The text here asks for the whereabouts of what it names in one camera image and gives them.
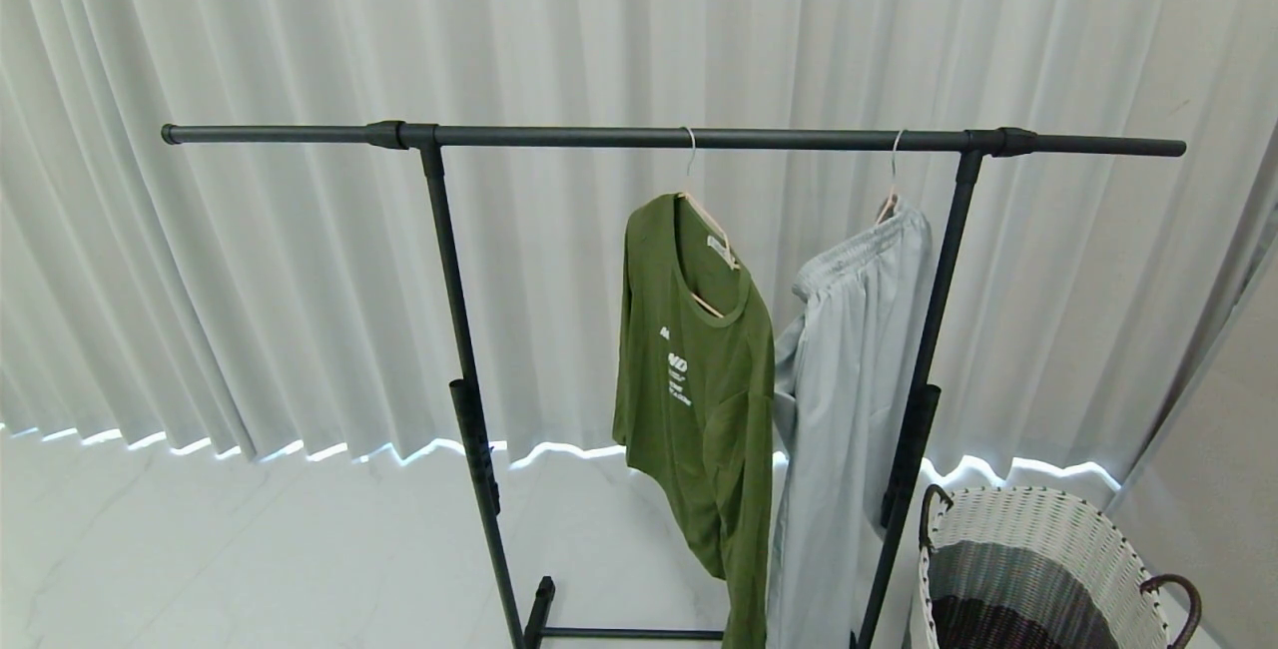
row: floor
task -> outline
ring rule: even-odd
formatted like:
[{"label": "floor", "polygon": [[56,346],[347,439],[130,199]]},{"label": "floor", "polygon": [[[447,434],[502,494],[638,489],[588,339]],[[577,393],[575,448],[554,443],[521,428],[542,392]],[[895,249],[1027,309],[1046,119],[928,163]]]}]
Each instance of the floor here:
[{"label": "floor", "polygon": [[[524,616],[551,574],[555,625],[722,627],[722,584],[620,455],[547,450],[509,466],[497,452],[495,464]],[[5,649],[509,645],[465,461],[449,446],[406,465],[390,452],[250,464],[5,437],[0,506]],[[902,553],[898,577],[911,569]],[[895,649],[909,580],[893,589],[875,645]]]}]

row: beige wall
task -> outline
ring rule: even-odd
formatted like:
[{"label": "beige wall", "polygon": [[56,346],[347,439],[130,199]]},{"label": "beige wall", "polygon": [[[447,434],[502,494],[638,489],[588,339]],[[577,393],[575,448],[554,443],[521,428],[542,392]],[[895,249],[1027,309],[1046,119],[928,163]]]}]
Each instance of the beige wall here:
[{"label": "beige wall", "polygon": [[1278,261],[1254,277],[1111,506],[1155,572],[1189,576],[1229,649],[1273,646],[1278,597]]}]

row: laundry basket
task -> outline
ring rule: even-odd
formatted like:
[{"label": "laundry basket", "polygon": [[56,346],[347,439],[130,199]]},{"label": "laundry basket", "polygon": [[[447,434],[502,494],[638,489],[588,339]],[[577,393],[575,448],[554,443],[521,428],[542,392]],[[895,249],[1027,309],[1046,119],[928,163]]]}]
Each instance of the laundry basket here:
[{"label": "laundry basket", "polygon": [[[1167,583],[1190,597],[1169,645]],[[1201,613],[1192,584],[1151,577],[1122,531],[1072,494],[1016,487],[951,497],[932,485],[923,497],[912,646],[1183,649]]]}]

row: curtain fold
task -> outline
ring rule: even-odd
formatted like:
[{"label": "curtain fold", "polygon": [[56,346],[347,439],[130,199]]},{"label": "curtain fold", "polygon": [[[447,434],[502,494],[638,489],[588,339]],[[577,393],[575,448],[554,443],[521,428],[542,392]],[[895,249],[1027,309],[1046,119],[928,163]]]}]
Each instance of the curtain fold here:
[{"label": "curtain fold", "polygon": [[[1182,138],[990,158],[929,456],[1121,477],[1250,257],[1272,0],[0,0],[0,420],[267,456],[455,438],[414,153],[161,143],[164,121],[964,129]],[[690,181],[777,327],[886,153],[449,148],[489,434],[608,445],[621,234]],[[897,188],[939,243],[951,155]]]}]

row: white clothing tag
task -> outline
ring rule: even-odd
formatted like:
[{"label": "white clothing tag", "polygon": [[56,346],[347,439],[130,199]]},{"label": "white clothing tag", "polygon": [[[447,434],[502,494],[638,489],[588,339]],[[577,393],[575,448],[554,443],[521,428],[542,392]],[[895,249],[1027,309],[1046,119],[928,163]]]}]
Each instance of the white clothing tag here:
[{"label": "white clothing tag", "polygon": [[734,261],[732,256],[727,252],[727,248],[725,248],[725,245],[720,243],[718,236],[707,235],[705,244],[708,245],[709,249],[714,249],[714,252],[718,253],[718,257],[723,258],[723,262],[728,263],[730,267],[736,267],[736,262]]}]

